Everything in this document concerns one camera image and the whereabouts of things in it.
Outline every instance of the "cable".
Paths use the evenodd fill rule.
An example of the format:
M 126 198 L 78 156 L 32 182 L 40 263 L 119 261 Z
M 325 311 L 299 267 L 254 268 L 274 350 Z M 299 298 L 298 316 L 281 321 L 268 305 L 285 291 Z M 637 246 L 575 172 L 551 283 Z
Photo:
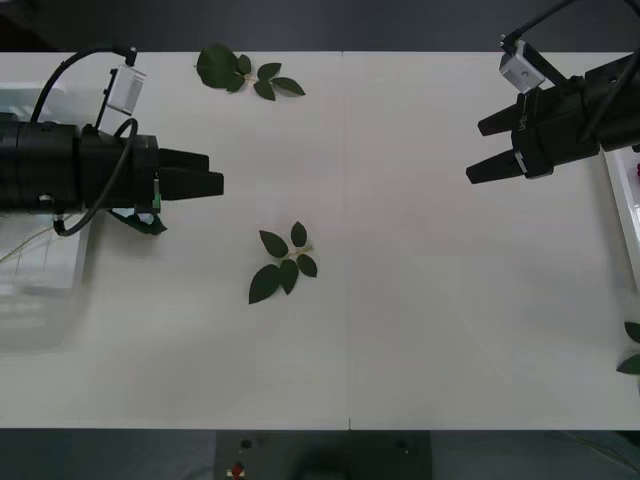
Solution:
M 87 213 L 84 214 L 84 216 L 78 221 L 78 223 L 76 223 L 73 227 L 69 228 L 68 230 L 64 226 L 64 219 L 60 218 L 58 220 L 54 220 L 53 229 L 61 237 L 70 237 L 71 235 L 78 233 L 82 229 L 82 227 L 84 227 L 87 223 L 91 221 L 91 219 L 100 209 L 100 207 L 102 206 L 106 198 L 109 196 L 111 189 L 115 185 L 116 180 L 118 179 L 118 176 L 120 175 L 120 172 L 122 171 L 122 168 L 124 167 L 124 164 L 127 158 L 129 157 L 131 150 L 133 149 L 136 136 L 138 135 L 138 121 L 135 118 L 127 119 L 122 125 L 120 125 L 120 127 L 118 127 L 118 130 L 116 130 L 116 133 L 113 135 L 114 137 L 117 137 L 117 138 L 120 137 L 122 133 L 129 126 L 131 127 L 131 132 L 129 133 L 129 138 L 127 139 L 124 149 L 122 150 L 120 159 L 118 160 L 118 163 L 116 163 L 116 167 L 113 169 L 113 173 L 111 174 L 111 177 L 109 177 L 109 180 L 107 180 L 107 183 L 102 189 L 102 192 L 100 193 L 96 201 L 93 202 L 93 205 L 91 206 L 91 208 L 87 211 Z
M 517 37 L 521 37 L 525 32 L 531 30 L 533 27 L 535 27 L 537 24 L 539 24 L 540 22 L 543 22 L 544 20 L 546 20 L 547 18 L 549 18 L 551 15 L 553 15 L 554 13 L 557 13 L 558 11 L 562 10 L 563 8 L 571 5 L 573 2 L 575 2 L 576 0 L 563 0 L 560 3 L 557 3 L 556 5 L 554 5 L 553 7 L 551 7 L 549 10 L 547 10 L 544 13 L 541 13 L 540 15 L 538 15 L 537 17 L 535 17 L 533 20 L 528 21 L 527 23 L 525 23 L 522 27 L 517 28 L 511 35 L 517 35 Z
M 587 126 L 584 127 L 584 130 L 580 134 L 580 137 L 578 137 L 578 143 L 586 142 L 589 139 L 595 128 L 598 126 L 598 123 L 600 123 L 600 120 L 602 120 L 604 115 L 607 113 L 607 110 L 609 110 L 609 107 L 616 99 L 618 93 L 620 93 L 620 90 L 622 90 L 622 88 L 627 84 L 633 74 L 636 73 L 636 71 L 638 70 L 638 66 L 640 66 L 640 48 L 637 48 L 633 52 L 633 55 L 627 62 L 627 65 L 624 67 L 622 74 L 620 74 L 620 78 L 618 78 L 618 80 L 616 81 L 615 86 L 611 90 L 609 90 L 607 96 L 598 105 L 595 113 L 589 119 Z
M 94 53 L 100 53 L 100 52 L 111 52 L 111 53 L 115 53 L 116 55 L 125 57 L 125 63 L 130 67 L 133 67 L 136 61 L 136 56 L 138 54 L 136 49 L 133 47 L 124 48 L 119 46 L 111 46 L 111 47 L 90 48 L 89 50 L 78 52 L 72 55 L 71 57 L 66 59 L 64 62 L 62 62 L 60 65 L 58 65 L 58 68 L 55 69 L 53 74 L 49 77 L 49 80 L 47 80 L 47 83 L 44 85 L 44 88 L 40 92 L 40 96 L 38 97 L 36 106 L 33 109 L 33 113 L 31 114 L 31 123 L 37 122 L 38 119 L 40 118 L 40 113 L 42 113 L 44 102 L 47 100 L 47 97 L 49 96 L 51 89 L 53 88 L 55 83 L 58 81 L 60 76 L 65 72 L 65 70 L 67 70 L 71 65 L 78 62 L 79 60 L 82 60 L 83 58 L 88 57 L 89 55 L 93 55 Z

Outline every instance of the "white tray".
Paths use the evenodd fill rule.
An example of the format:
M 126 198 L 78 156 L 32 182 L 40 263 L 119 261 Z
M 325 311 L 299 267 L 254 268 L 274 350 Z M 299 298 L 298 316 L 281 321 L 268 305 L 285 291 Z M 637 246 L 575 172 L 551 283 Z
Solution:
M 613 195 L 636 286 L 640 287 L 640 154 L 631 148 L 605 153 Z

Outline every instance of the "gray floor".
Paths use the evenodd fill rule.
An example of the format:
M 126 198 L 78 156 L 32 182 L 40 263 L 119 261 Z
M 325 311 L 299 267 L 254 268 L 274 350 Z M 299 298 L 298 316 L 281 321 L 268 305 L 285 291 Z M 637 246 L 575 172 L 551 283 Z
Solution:
M 54 46 L 120 42 L 143 51 L 491 51 L 501 33 L 558 0 L 13 0 Z M 541 51 L 631 51 L 636 18 L 622 0 L 579 0 L 527 38 Z
M 270 434 L 256 435 L 262 435 L 269 442 Z M 304 439 L 314 433 L 297 435 Z M 639 450 L 630 445 L 626 450 L 623 439 L 616 435 L 610 437 L 596 438 L 608 442 L 609 448 L 615 445 L 619 452 L 637 464 Z M 0 430 L 0 478 L 211 480 L 214 478 L 214 462 L 230 467 L 243 455 L 238 452 L 238 438 L 234 432 L 216 434 L 206 431 Z M 638 478 L 629 470 L 557 433 L 434 432 L 431 434 L 431 446 L 435 480 Z M 411 442 L 408 442 L 408 448 L 411 448 Z M 257 450 L 252 453 L 253 459 L 259 460 L 259 439 L 254 439 L 252 449 Z M 263 448 L 262 453 L 265 454 L 261 460 L 263 464 L 274 465 L 280 460 L 274 458 L 276 455 L 270 448 Z M 247 463 L 254 461 L 249 457 L 243 460 Z M 249 476 L 247 465 L 247 480 L 265 478 L 256 470 Z M 373 475 L 370 478 L 377 480 L 378 477 Z M 278 480 L 291 479 L 284 476 Z

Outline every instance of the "leaf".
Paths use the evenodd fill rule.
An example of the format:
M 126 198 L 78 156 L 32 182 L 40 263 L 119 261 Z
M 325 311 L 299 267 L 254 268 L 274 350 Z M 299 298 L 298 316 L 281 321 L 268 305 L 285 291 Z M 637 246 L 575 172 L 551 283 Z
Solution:
M 298 248 L 307 244 L 307 229 L 300 222 L 296 222 L 291 228 L 291 241 Z
M 300 84 L 290 78 L 274 78 L 273 80 L 271 80 L 271 83 L 273 83 L 276 87 L 279 87 L 291 93 L 295 93 L 296 95 L 306 95 Z
M 271 88 L 271 85 L 269 84 L 269 82 L 256 82 L 253 85 L 253 89 L 262 98 L 275 102 L 276 94 L 273 93 L 273 88 Z
M 258 69 L 258 79 L 271 80 L 275 77 L 282 67 L 281 63 L 265 63 Z
M 631 340 L 640 343 L 640 323 L 624 322 L 624 329 Z
M 262 239 L 264 248 L 267 249 L 267 252 L 269 252 L 269 255 L 272 257 L 282 258 L 289 253 L 289 247 L 287 247 L 285 241 L 275 233 L 260 230 L 260 238 Z
M 298 280 L 298 265 L 291 259 L 287 259 L 280 264 L 280 285 L 287 295 L 291 293 Z
M 238 71 L 244 75 L 251 73 L 251 60 L 246 55 L 240 55 L 238 58 Z
M 162 232 L 165 232 L 167 230 L 167 227 L 162 224 L 162 222 L 160 221 L 160 217 L 158 217 L 157 215 L 153 216 L 153 222 L 149 224 L 140 220 L 140 217 L 135 214 L 131 215 L 130 217 L 123 217 L 122 215 L 112 212 L 111 210 L 109 210 L 109 213 L 125 225 L 129 225 L 131 228 L 134 228 L 146 235 L 160 235 Z
M 318 266 L 309 255 L 302 254 L 298 257 L 298 267 L 307 277 L 315 278 L 318 276 Z
M 229 83 L 227 85 L 227 92 L 229 93 L 237 92 L 238 90 L 240 90 L 242 85 L 244 85 L 244 81 L 245 80 L 242 75 L 234 75 L 233 78 L 229 80 Z
M 202 49 L 196 64 L 200 80 L 207 87 L 227 88 L 233 78 L 238 59 L 229 48 L 222 44 L 213 44 Z
M 258 303 L 276 293 L 280 286 L 280 270 L 276 265 L 267 265 L 258 270 L 249 287 L 249 305 Z
M 627 375 L 640 375 L 640 353 L 627 358 L 616 370 Z

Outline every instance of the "floor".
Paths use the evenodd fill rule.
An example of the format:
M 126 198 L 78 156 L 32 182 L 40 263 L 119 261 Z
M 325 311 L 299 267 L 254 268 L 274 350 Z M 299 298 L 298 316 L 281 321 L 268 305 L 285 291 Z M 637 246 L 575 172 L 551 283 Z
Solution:
M 432 470 L 435 480 L 631 480 L 638 478 L 570 436 L 552 432 L 433 432 L 430 452 L 416 449 L 425 433 L 327 432 L 208 432 L 208 431 L 114 431 L 30 430 L 0 431 L 0 478 L 2 480 L 211 480 L 226 478 L 226 470 L 242 459 L 246 480 L 278 478 L 340 478 L 291 475 L 295 452 L 305 442 L 326 441 L 330 436 L 355 435 L 367 445 L 362 454 L 381 461 L 392 459 L 395 478 L 403 476 L 410 458 Z M 581 432 L 590 441 L 623 453 L 638 464 L 636 447 L 612 433 Z M 252 444 L 241 440 L 251 439 Z M 386 442 L 385 453 L 381 446 Z M 368 480 L 394 478 L 382 471 Z
M 237 51 L 492 51 L 500 34 L 557 1 L 0 0 L 0 13 L 11 10 L 64 50 L 119 42 L 197 51 L 223 42 Z M 639 25 L 622 0 L 581 0 L 526 38 L 541 51 L 627 52 Z

